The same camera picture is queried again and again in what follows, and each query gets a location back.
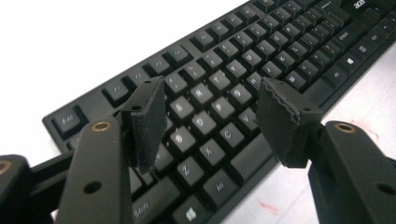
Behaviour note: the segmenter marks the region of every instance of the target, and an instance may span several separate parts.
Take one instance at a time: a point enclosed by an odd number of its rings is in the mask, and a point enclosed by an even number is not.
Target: shift key
[[[180,196],[180,192],[169,177],[163,178],[157,185],[132,204],[134,224],[151,223],[158,218]]]
[[[367,28],[360,21],[353,21],[334,37],[342,47],[342,51],[350,49],[365,34]]]

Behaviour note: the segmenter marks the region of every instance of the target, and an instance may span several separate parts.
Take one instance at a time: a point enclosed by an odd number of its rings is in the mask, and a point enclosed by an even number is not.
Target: red stain
[[[270,211],[271,213],[273,213],[274,215],[278,215],[279,214],[279,210],[269,204],[266,203],[262,203],[260,202],[260,206],[268,211]]]

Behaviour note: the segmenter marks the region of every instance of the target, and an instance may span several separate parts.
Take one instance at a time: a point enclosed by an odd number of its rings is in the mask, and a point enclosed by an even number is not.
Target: black keyboard
[[[396,39],[394,0],[253,0],[43,118],[57,147],[114,117],[164,76],[167,129],[155,171],[130,169],[134,223],[219,223],[276,165],[254,122],[262,77],[328,111]]]

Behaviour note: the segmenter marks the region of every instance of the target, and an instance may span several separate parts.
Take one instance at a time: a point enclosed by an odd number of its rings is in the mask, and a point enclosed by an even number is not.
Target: black key
[[[231,34],[230,30],[220,21],[213,23],[207,31],[217,42],[223,41]]]
[[[124,103],[130,96],[128,88],[121,80],[112,80],[108,82],[103,89],[103,94],[114,107]]]
[[[258,23],[254,23],[245,31],[255,43],[259,43],[268,36],[267,31],[262,28]]]
[[[289,40],[279,31],[275,31],[273,34],[271,34],[270,38],[268,38],[268,41],[277,51],[281,51],[289,43]]]
[[[215,49],[215,52],[224,60],[224,62],[228,63],[236,58],[239,54],[239,50],[236,46],[234,46],[230,41],[225,41],[219,45],[218,48]]]
[[[149,79],[149,75],[142,68],[131,69],[127,72],[127,74],[128,74],[127,80],[132,82],[132,85],[134,86],[134,88],[137,88],[141,83],[143,83]]]
[[[191,130],[201,140],[206,140],[207,137],[215,131],[215,129],[216,122],[210,118],[205,111],[202,111],[192,118]]]
[[[315,53],[309,57],[309,61],[319,69],[319,72],[326,70],[331,64],[330,58],[328,58],[321,49],[315,51]]]
[[[252,22],[254,22],[255,20],[257,20],[259,18],[257,16],[256,12],[254,12],[249,7],[239,8],[236,15],[238,15],[242,19],[242,21],[244,21],[245,25],[251,24]]]
[[[208,49],[216,45],[213,37],[206,31],[197,32],[191,39],[191,42],[197,47],[201,52],[205,52]]]
[[[270,15],[267,15],[266,17],[264,17],[259,22],[259,25],[261,25],[265,30],[267,30],[267,32],[269,34],[275,32],[280,27],[279,22]]]
[[[219,132],[219,141],[229,153],[235,153],[244,140],[245,136],[232,123],[229,123]]]
[[[262,63],[262,58],[260,58],[252,49],[250,49],[242,54],[241,63],[247,68],[249,72],[254,72]]]
[[[312,82],[319,76],[319,70],[315,67],[311,62],[308,60],[303,61],[299,66],[298,69],[304,73],[304,77],[308,82]]]
[[[280,32],[290,41],[294,41],[295,39],[297,39],[301,32],[299,29],[297,29],[293,24],[288,23],[286,24],[281,30]]]
[[[165,177],[154,187],[133,202],[135,224],[150,223],[168,209],[179,197],[180,192],[169,177]]]
[[[253,4],[264,13],[268,13],[276,8],[276,4],[273,0],[257,0]]]
[[[347,81],[347,72],[338,65],[333,65],[325,74],[323,74],[323,79],[326,80],[334,90],[340,88],[344,82]]]
[[[213,93],[204,85],[204,83],[198,84],[192,88],[191,91],[191,102],[198,108],[204,108],[213,98]]]
[[[157,157],[155,159],[155,169],[157,170],[158,175],[165,175],[171,168],[173,162],[174,158],[169,153],[168,149],[163,144],[160,144],[160,148],[158,149]]]
[[[308,55],[308,50],[304,48],[299,42],[292,43],[286,52],[297,62],[302,61],[306,55]]]
[[[303,93],[303,96],[315,105],[321,106],[332,94],[332,87],[320,78]]]
[[[170,114],[177,120],[178,123],[183,123],[192,116],[194,108],[184,98],[180,96],[174,102],[170,104]]]
[[[52,119],[53,124],[63,139],[78,132],[86,123],[78,107],[66,108],[56,114]]]
[[[231,86],[231,81],[222,71],[218,71],[209,78],[207,84],[209,89],[216,95],[222,95]]]
[[[177,177],[188,189],[192,189],[204,177],[204,171],[193,157],[188,157],[177,167]]]
[[[225,153],[215,140],[210,139],[199,148],[198,158],[209,171],[214,171],[219,168]]]
[[[192,59],[190,54],[180,45],[171,47],[168,51],[166,51],[163,57],[175,68],[179,68],[181,65]]]
[[[272,155],[272,150],[262,134],[259,134],[231,160],[231,170],[239,183],[245,183]]]
[[[294,68],[296,62],[283,50],[275,56],[274,64],[276,64],[284,74],[287,74]]]
[[[260,85],[262,82],[262,77],[258,73],[253,73],[251,74],[246,82],[245,82],[245,88],[250,91],[250,93],[254,97],[259,97],[259,90],[260,90]]]
[[[166,76],[165,84],[166,92],[173,98],[180,96],[189,86],[178,73]]]
[[[274,46],[272,46],[266,40],[260,42],[254,50],[256,53],[258,53],[258,55],[260,55],[260,57],[262,57],[263,62],[266,62],[276,53]]]
[[[349,75],[352,75],[361,66],[362,61],[359,53],[355,49],[350,49],[338,62],[348,70]]]
[[[134,172],[134,169],[128,167],[129,171],[129,185],[131,187],[131,195],[135,195],[140,189],[142,189],[143,184],[140,181],[137,174]]]
[[[367,38],[363,38],[353,47],[353,49],[355,49],[365,61],[375,52],[375,45],[370,43]]]
[[[282,70],[274,65],[273,62],[266,63],[259,72],[261,72],[264,76],[276,79],[280,79],[283,76]]]
[[[222,124],[231,119],[234,111],[233,106],[222,96],[210,106],[210,116]]]
[[[199,63],[209,74],[212,74],[221,68],[223,60],[214,51],[210,51],[204,54]]]
[[[250,38],[245,32],[239,32],[231,42],[241,51],[245,52],[254,44],[253,39]]]
[[[253,134],[259,131],[259,127],[256,122],[256,114],[250,108],[247,108],[242,112],[236,120],[236,126],[247,136],[253,136]]]
[[[189,153],[195,146],[196,140],[190,132],[181,126],[170,136],[170,147],[180,157]]]
[[[172,216],[176,224],[203,224],[210,217],[210,213],[192,195],[173,212]]]
[[[346,28],[340,31],[335,39],[337,43],[340,44],[342,52],[345,52],[346,49],[352,47],[352,45],[361,38],[365,31],[366,27],[359,21],[353,21],[346,26]]]
[[[206,71],[197,62],[191,62],[180,73],[191,85],[195,85],[204,79]]]
[[[152,77],[165,76],[173,71],[173,68],[163,56],[156,56],[149,59],[145,68]]]
[[[227,78],[233,83],[241,82],[242,78],[248,74],[248,70],[237,60],[233,60],[227,64],[224,72]]]
[[[305,79],[303,79],[298,73],[296,73],[295,71],[290,72],[286,77],[285,77],[285,81],[287,83],[289,83],[289,85],[291,85],[294,89],[296,89],[297,91],[302,91],[306,85],[307,82],[305,81]]]
[[[244,27],[244,22],[237,17],[235,14],[229,15],[225,20],[224,24],[233,32],[238,32]]]
[[[248,92],[245,87],[239,83],[230,90],[229,100],[237,110],[241,110],[248,106],[252,97],[250,92]]]
[[[238,187],[223,170],[215,173],[203,186],[203,194],[215,210],[220,208],[237,190]]]

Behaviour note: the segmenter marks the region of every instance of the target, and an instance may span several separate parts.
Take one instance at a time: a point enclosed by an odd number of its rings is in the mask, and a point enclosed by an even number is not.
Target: white table surface
[[[41,120],[241,5],[228,1],[2,1],[0,154],[59,155]],[[353,122],[396,158],[396,47],[328,119]],[[224,223],[318,223],[305,170],[277,166]]]

